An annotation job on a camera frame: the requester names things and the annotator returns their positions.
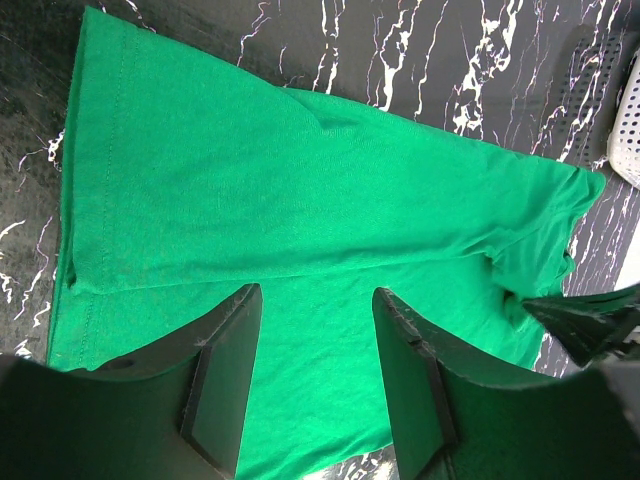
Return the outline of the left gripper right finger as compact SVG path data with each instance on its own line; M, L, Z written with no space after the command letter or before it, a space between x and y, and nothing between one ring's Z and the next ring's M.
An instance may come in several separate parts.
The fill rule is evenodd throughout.
M556 378L503 361L420 316L372 299L403 479L635 479L639 359Z

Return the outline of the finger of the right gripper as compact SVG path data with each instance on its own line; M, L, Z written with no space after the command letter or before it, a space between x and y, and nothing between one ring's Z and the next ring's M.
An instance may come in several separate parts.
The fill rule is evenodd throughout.
M528 299L523 308L579 367L639 359L639 286L608 293Z

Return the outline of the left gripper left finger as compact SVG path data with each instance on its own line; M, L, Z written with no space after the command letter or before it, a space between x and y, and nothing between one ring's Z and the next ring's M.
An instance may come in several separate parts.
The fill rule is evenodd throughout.
M231 479L262 316L248 284L96 370L1 358L5 479Z

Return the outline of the green t shirt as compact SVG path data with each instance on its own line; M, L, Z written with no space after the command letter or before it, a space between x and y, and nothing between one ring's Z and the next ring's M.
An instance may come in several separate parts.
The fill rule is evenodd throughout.
M386 287L530 368L603 175L323 93L271 85L93 8L63 142L49 364L94 369L264 298L238 477L299 479L389 445Z

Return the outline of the white perforated plastic basket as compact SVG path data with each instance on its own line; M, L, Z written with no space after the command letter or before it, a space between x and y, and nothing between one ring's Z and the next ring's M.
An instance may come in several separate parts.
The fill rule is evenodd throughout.
M609 165L624 181L639 189L639 50L632 58L630 73L617 105L617 113L607 142Z

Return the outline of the black marble pattern mat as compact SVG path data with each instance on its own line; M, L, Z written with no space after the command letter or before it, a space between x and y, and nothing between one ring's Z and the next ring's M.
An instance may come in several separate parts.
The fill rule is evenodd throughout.
M333 93L607 187L570 244L569 295L639 279L639 193L607 141L639 56L635 1L99 1L277 85ZM1 349L46 355L60 162L82 1L1 5Z

